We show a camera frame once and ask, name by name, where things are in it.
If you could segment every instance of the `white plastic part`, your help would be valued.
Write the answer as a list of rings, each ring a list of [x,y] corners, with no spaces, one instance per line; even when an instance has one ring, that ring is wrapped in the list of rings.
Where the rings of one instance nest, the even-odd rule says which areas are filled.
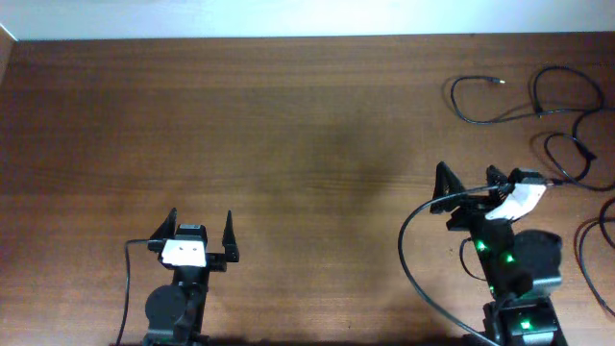
[[[162,263],[205,267],[205,245],[197,240],[166,240],[162,249]]]
[[[504,202],[484,217],[487,220],[501,218],[516,220],[532,211],[546,190],[545,185],[515,184],[515,188],[506,196]]]

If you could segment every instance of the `white background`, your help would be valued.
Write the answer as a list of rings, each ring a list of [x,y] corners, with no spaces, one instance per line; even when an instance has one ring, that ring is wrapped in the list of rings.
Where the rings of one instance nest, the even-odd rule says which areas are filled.
[[[0,0],[17,39],[615,31],[615,0]]]

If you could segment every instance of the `wooden table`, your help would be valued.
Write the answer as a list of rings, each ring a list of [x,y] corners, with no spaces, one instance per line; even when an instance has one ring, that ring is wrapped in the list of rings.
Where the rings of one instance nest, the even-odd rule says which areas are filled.
[[[212,274],[204,332],[247,340],[421,340],[461,335],[414,292],[396,249],[401,223],[431,198],[445,161],[466,186],[495,164],[552,176],[545,132],[569,132],[572,114],[473,126],[528,102],[528,79],[548,63],[580,68],[614,105],[615,35],[329,37],[18,42],[0,88],[0,338],[5,345],[107,345],[122,314],[123,243],[144,238],[172,207],[208,227],[220,251],[234,212],[241,263]],[[551,101],[587,103],[583,82],[553,73]],[[589,181],[615,170],[615,118],[588,119],[582,138],[600,156]],[[572,144],[554,151],[574,168]],[[615,325],[574,256],[578,226],[612,193],[549,191],[515,230],[564,239],[563,286],[553,301],[571,345],[610,345]],[[447,215],[420,215],[405,244],[432,297],[477,329],[488,288],[462,271],[466,234]],[[615,254],[600,232],[587,262],[615,301]],[[467,259],[480,272],[472,249]],[[132,249],[124,340],[147,328],[149,293],[171,273]]]

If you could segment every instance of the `wire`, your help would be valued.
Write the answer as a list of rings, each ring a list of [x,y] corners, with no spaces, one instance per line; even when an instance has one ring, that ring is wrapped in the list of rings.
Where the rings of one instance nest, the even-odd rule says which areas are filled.
[[[583,259],[583,244],[585,243],[585,237],[587,236],[589,231],[591,231],[592,228],[596,227],[596,225],[600,225],[600,228],[603,231],[604,238],[606,239],[608,244],[612,248],[615,249],[615,244],[613,244],[613,239],[606,232],[606,226],[605,226],[605,223],[615,222],[615,217],[606,217],[605,216],[606,215],[606,211],[608,210],[608,208],[610,206],[612,206],[614,203],[615,203],[615,198],[612,198],[609,201],[607,201],[606,204],[604,204],[603,208],[600,210],[600,216],[598,217],[598,221],[593,221],[593,222],[589,223],[585,227],[585,230],[583,230],[583,232],[581,233],[580,240],[578,241],[578,266],[580,267],[580,271],[583,274],[583,278],[585,278],[585,281],[587,282],[587,285],[589,286],[589,289],[594,294],[594,297],[596,297],[596,300],[598,301],[598,304],[603,309],[608,311],[608,313],[610,313],[611,315],[613,315],[615,317],[615,311],[613,311],[613,309],[608,305],[608,303],[605,301],[605,299],[601,296],[601,294],[598,292],[598,290],[594,286],[594,283],[592,282],[591,278],[589,277],[589,273],[587,272],[587,268],[585,267],[585,261]]]
[[[466,331],[466,332],[468,332],[470,334],[473,334],[475,337],[480,339],[480,341],[482,341],[485,344],[491,345],[491,346],[500,346],[500,345],[498,343],[490,340],[489,338],[487,338],[483,334],[475,331],[473,328],[471,328],[470,326],[468,326],[465,323],[461,322],[458,318],[454,317],[452,314],[450,314],[444,308],[440,307],[437,303],[435,303],[432,300],[432,298],[430,298],[430,296],[427,295],[427,293],[423,290],[423,288],[421,288],[421,286],[418,285],[418,283],[416,282],[416,280],[414,279],[414,277],[410,273],[410,270],[407,267],[406,258],[404,257],[404,246],[403,245],[404,245],[404,234],[406,233],[407,225],[410,223],[410,221],[412,221],[412,219],[419,212],[423,211],[427,207],[431,206],[432,204],[448,201],[448,200],[451,200],[451,199],[454,199],[454,198],[457,198],[457,197],[460,197],[460,196],[465,196],[465,195],[469,195],[469,194],[475,194],[475,193],[479,193],[479,192],[489,191],[489,190],[493,190],[493,189],[497,189],[497,188],[500,188],[500,187],[498,185],[492,185],[492,186],[483,186],[483,187],[472,188],[472,189],[469,189],[469,190],[466,190],[466,191],[463,191],[463,192],[453,193],[453,194],[446,195],[446,196],[443,196],[443,197],[435,198],[435,199],[432,199],[432,200],[422,204],[419,208],[414,210],[408,216],[406,221],[404,221],[404,224],[402,225],[402,228],[400,229],[399,237],[397,239],[397,251],[399,252],[399,255],[400,255],[400,262],[402,263],[402,267],[404,268],[404,272],[406,273],[407,278],[410,280],[410,283],[412,284],[412,286],[414,287],[416,292],[419,294],[419,296],[427,304],[429,304],[432,308],[434,308],[436,311],[441,313],[444,317],[448,318],[453,323],[458,325],[461,329],[463,329],[464,331]]]
[[[538,81],[540,80],[540,77],[543,76],[546,72],[549,71],[556,71],[556,70],[560,70],[560,71],[566,71],[569,73],[572,73],[574,75],[579,76],[581,79],[583,79],[585,82],[587,82],[596,92],[596,96],[597,96],[597,105],[594,108],[561,108],[561,109],[554,109],[554,110],[544,110],[544,108],[542,107],[542,103],[540,102],[540,99],[538,97]],[[606,108],[604,106],[604,92],[603,90],[600,88],[600,86],[598,85],[598,83],[596,83],[596,81],[592,80],[589,76],[587,76],[586,74],[584,74],[583,72],[576,70],[574,68],[568,67],[568,66],[561,66],[561,65],[553,65],[553,66],[547,66],[544,67],[542,69],[540,69],[534,76],[533,78],[530,80],[531,82],[531,96],[530,96],[530,101],[533,107],[533,112],[529,112],[529,113],[522,113],[522,114],[518,114],[518,115],[512,115],[512,116],[506,116],[506,117],[502,117],[502,116],[496,116],[490,120],[474,120],[471,119],[469,117],[467,117],[465,114],[463,114],[463,112],[459,109],[459,106],[457,105],[456,99],[455,99],[455,87],[457,86],[457,84],[461,81],[466,81],[466,80],[482,80],[488,83],[494,83],[494,84],[504,84],[505,81],[498,78],[498,77],[491,77],[491,76],[462,76],[459,77],[457,79],[455,79],[451,85],[451,102],[453,103],[453,108],[455,109],[455,113],[456,115],[461,118],[462,120],[470,123],[470,124],[474,124],[474,125],[493,125],[493,124],[501,124],[501,123],[505,123],[505,122],[510,122],[510,121],[515,121],[515,120],[521,120],[524,118],[529,118],[529,117],[537,117],[537,118],[541,118],[545,115],[550,115],[550,114],[556,114],[556,113],[564,113],[564,112],[582,112],[582,114],[577,118],[577,120],[575,120],[575,123],[573,125],[573,129],[572,129],[572,135],[567,135],[567,134],[562,134],[562,133],[554,133],[550,136],[548,136],[545,139],[545,143],[544,143],[544,147],[545,147],[545,151],[547,153],[547,156],[549,157],[549,159],[551,160],[551,162],[555,165],[555,167],[557,167],[557,169],[559,170],[559,172],[566,177],[566,180],[561,180],[561,179],[557,179],[557,178],[553,178],[552,181],[555,185],[564,185],[564,184],[572,184],[572,185],[576,185],[578,187],[582,187],[591,191],[597,191],[597,192],[605,192],[605,191],[611,191],[613,189],[615,189],[615,182],[613,182],[610,185],[607,186],[594,186],[594,185],[588,185],[588,184],[584,184],[581,183],[580,181],[583,180],[587,174],[589,173],[589,170],[591,169],[591,163],[593,160],[595,160],[597,157],[596,155],[594,155],[591,151],[589,151],[589,149],[587,148],[586,145],[584,145],[580,139],[578,139],[578,125],[579,123],[586,118],[588,115],[591,114],[595,114],[598,113],[600,111],[615,111],[615,109],[612,108]],[[583,170],[581,171],[581,173],[579,173],[576,177],[571,176],[564,168],[563,166],[555,159],[555,157],[553,156],[553,154],[551,153],[551,151],[549,150],[549,142],[552,138],[557,137],[557,136],[561,136],[561,137],[565,137],[568,139],[571,139],[575,145],[577,146],[578,151],[581,153],[581,155],[584,157],[585,159],[585,166],[583,168]]]
[[[119,343],[122,341],[122,334],[124,333],[124,326],[126,326],[126,317],[128,316],[128,300],[129,300],[129,292],[131,289],[131,260],[128,255],[128,245],[132,244],[147,244],[147,239],[133,239],[128,240],[124,244],[124,256],[126,257],[126,293],[124,295],[124,315],[122,316],[122,324],[119,327],[119,333],[117,334],[117,340],[115,341],[115,346],[119,346]]]
[[[465,260],[463,260],[463,248],[465,247],[465,243],[467,243],[468,241],[472,241],[472,238],[471,238],[471,237],[469,237],[469,238],[465,238],[465,239],[463,239],[463,240],[461,241],[461,245],[459,246],[459,260],[461,261],[461,266],[463,267],[463,270],[465,270],[465,272],[466,272],[469,276],[471,276],[472,278],[474,278],[474,279],[476,279],[476,280],[481,280],[481,281],[486,282],[486,281],[487,281],[486,279],[479,278],[478,276],[476,276],[476,275],[472,274],[472,273],[470,272],[470,269],[468,269],[468,267],[467,267],[467,266],[465,266]]]

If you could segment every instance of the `green led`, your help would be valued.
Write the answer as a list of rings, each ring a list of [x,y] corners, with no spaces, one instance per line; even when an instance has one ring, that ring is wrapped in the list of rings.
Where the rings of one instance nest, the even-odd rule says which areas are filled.
[[[483,251],[488,250],[488,249],[487,249],[487,246],[481,240],[479,240],[479,241],[477,241],[477,250],[479,252],[483,252]]]
[[[531,323],[529,322],[529,320],[521,321],[521,328],[523,328],[524,330],[531,329]]]

